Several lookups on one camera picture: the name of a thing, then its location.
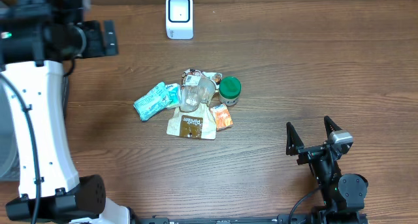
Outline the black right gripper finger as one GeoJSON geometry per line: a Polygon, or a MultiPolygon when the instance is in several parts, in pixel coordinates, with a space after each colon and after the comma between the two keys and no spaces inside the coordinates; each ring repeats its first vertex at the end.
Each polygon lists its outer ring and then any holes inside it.
{"type": "Polygon", "coordinates": [[[299,150],[304,148],[303,141],[300,139],[297,131],[293,127],[291,122],[286,123],[287,129],[287,143],[286,143],[286,155],[298,155],[299,150]]]}
{"type": "Polygon", "coordinates": [[[342,129],[335,124],[329,116],[324,117],[324,124],[327,136],[329,136],[332,132],[341,131],[342,129]]]}

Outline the orange tissue pack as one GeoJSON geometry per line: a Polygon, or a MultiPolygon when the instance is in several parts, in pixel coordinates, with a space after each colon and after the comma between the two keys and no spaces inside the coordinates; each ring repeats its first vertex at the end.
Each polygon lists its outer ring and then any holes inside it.
{"type": "Polygon", "coordinates": [[[232,127],[233,120],[227,108],[227,105],[222,103],[210,109],[210,112],[215,120],[216,129],[218,131],[232,127]]]}

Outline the light green wet wipes pack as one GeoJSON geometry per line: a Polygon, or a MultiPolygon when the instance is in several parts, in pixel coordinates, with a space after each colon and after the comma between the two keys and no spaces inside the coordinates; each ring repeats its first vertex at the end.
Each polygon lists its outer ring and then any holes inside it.
{"type": "Polygon", "coordinates": [[[147,94],[136,100],[133,107],[138,112],[142,121],[148,121],[170,103],[170,93],[165,87],[165,83],[160,82],[147,94]]]}

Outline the green lid seasoning jar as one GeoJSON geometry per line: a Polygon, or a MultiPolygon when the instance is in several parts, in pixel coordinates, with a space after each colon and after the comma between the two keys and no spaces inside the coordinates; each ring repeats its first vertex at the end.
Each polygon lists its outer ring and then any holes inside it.
{"type": "Polygon", "coordinates": [[[242,85],[234,76],[224,78],[219,85],[219,101],[227,106],[233,106],[238,102],[242,85]]]}

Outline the teal white tissue pack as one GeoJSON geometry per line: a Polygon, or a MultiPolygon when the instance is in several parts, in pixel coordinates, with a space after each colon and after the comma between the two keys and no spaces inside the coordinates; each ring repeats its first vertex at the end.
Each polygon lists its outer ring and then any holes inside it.
{"type": "Polygon", "coordinates": [[[172,109],[180,106],[181,103],[181,87],[179,84],[167,84],[166,89],[169,93],[170,103],[166,106],[167,109],[172,109]]]}

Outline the brown white snack pouch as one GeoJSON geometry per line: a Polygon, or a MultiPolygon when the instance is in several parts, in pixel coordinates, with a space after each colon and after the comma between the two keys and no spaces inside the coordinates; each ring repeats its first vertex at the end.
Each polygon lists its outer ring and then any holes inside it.
{"type": "Polygon", "coordinates": [[[213,140],[216,122],[210,112],[210,102],[218,92],[223,75],[188,69],[182,73],[180,102],[169,119],[167,134],[183,138],[213,140]]]}

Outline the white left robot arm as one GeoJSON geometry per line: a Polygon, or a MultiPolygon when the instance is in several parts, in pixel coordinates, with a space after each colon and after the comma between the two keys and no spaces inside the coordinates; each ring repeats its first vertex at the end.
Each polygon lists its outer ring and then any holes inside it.
{"type": "Polygon", "coordinates": [[[19,195],[6,205],[12,221],[132,223],[110,200],[103,179],[80,176],[65,129],[65,61],[115,56],[112,21],[86,21],[89,0],[17,0],[1,15],[1,83],[20,159],[19,195]]]}

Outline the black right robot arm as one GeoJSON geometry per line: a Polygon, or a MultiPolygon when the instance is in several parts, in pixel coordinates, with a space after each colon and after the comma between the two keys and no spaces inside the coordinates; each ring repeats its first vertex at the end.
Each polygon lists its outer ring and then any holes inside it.
{"type": "Polygon", "coordinates": [[[292,207],[286,223],[368,223],[364,199],[368,191],[368,180],[360,174],[342,174],[337,163],[353,145],[352,135],[335,124],[329,116],[324,117],[327,139],[320,145],[305,147],[292,123],[286,124],[286,154],[298,157],[298,165],[309,165],[318,187],[303,196],[292,207]],[[309,214],[297,216],[299,205],[315,193],[320,192],[322,206],[315,206],[309,214]]]}

